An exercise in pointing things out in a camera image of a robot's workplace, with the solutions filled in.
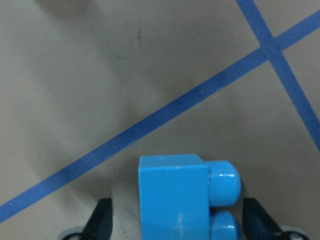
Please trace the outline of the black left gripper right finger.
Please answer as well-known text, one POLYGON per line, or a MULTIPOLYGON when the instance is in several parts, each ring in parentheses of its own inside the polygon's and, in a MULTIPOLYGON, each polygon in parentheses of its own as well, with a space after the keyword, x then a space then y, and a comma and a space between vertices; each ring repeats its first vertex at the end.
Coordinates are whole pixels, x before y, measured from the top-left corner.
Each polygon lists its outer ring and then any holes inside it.
POLYGON ((244 198, 242 230, 248 240, 280 240, 283 231, 255 198, 244 198))

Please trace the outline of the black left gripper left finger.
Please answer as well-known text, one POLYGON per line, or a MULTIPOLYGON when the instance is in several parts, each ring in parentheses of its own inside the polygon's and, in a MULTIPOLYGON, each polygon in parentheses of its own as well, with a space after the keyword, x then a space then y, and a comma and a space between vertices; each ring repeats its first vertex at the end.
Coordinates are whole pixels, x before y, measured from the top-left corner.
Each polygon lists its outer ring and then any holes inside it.
POLYGON ((84 240, 109 240, 113 231, 111 198, 101 198, 83 230, 84 240))

